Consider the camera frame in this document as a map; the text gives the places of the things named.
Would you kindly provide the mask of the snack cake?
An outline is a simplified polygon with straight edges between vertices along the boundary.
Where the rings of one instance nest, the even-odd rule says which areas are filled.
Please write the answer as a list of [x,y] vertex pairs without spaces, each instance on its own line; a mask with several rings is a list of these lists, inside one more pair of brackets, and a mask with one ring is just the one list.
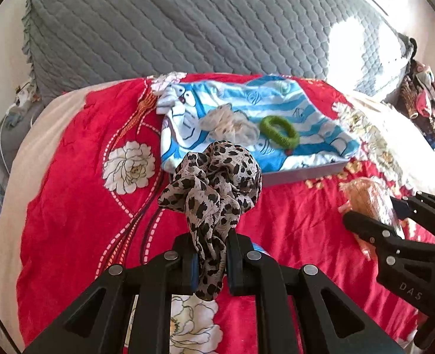
[[341,183],[346,202],[338,208],[341,214],[351,210],[387,224],[400,238],[405,238],[403,222],[399,221],[391,202],[391,191],[378,178],[359,177]]

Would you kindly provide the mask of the leopard print scrunchie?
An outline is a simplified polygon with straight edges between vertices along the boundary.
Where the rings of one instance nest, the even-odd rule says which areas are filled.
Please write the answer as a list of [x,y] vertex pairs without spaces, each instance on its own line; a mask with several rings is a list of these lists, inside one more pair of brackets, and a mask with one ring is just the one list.
[[200,265],[195,294],[204,301],[223,288],[229,231],[257,204],[261,175],[246,148],[218,141],[203,152],[187,153],[160,194],[161,208],[186,217]]

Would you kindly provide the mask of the clutter pile beside bed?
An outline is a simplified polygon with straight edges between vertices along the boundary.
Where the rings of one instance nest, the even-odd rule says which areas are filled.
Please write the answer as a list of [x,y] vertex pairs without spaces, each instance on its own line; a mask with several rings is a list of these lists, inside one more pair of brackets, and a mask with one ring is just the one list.
[[395,107],[411,119],[435,152],[435,76],[429,66],[410,60]]

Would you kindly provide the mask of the blue striped cartoon cloth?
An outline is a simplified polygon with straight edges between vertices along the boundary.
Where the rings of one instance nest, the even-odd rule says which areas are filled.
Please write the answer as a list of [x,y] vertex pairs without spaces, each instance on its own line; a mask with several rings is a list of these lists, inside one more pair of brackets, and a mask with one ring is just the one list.
[[294,148],[285,148],[264,133],[254,145],[243,146],[264,173],[348,160],[359,150],[359,142],[323,114],[295,79],[281,75],[188,74],[170,81],[158,93],[157,114],[163,117],[163,170],[172,173],[187,153],[202,152],[215,142],[198,122],[212,109],[228,103],[258,128],[266,117],[280,117],[295,130],[298,143]]

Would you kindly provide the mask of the grey flat box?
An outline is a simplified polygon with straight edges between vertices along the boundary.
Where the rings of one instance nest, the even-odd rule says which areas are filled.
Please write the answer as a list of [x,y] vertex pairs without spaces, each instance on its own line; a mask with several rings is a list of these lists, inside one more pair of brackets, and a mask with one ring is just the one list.
[[262,186],[279,186],[337,174],[344,169],[348,162],[348,160],[341,160],[325,165],[315,165],[293,170],[264,173],[262,175]]

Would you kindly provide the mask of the grey bedside cushion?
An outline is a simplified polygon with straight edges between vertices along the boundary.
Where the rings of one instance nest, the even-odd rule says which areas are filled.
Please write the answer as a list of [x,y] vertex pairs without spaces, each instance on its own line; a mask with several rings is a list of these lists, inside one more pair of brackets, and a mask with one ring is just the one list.
[[10,126],[6,117],[0,123],[0,168],[9,176],[12,163],[19,151],[20,145],[32,128],[40,113],[44,110],[43,102],[34,103],[15,126]]

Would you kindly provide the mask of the cream lace scrunchie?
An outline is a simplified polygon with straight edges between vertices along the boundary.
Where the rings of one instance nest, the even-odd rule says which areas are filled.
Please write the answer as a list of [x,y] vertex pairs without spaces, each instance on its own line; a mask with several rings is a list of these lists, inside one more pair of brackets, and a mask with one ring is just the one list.
[[254,145],[260,137],[258,126],[241,111],[224,104],[209,111],[199,120],[199,127],[215,141],[227,141],[242,146]]

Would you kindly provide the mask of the grey quilted headboard cover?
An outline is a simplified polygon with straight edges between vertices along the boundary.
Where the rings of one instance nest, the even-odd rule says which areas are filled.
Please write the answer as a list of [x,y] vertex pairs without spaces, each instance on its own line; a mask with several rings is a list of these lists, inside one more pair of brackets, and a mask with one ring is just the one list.
[[315,78],[382,98],[415,49],[366,0],[26,0],[23,24],[45,101],[173,71]]

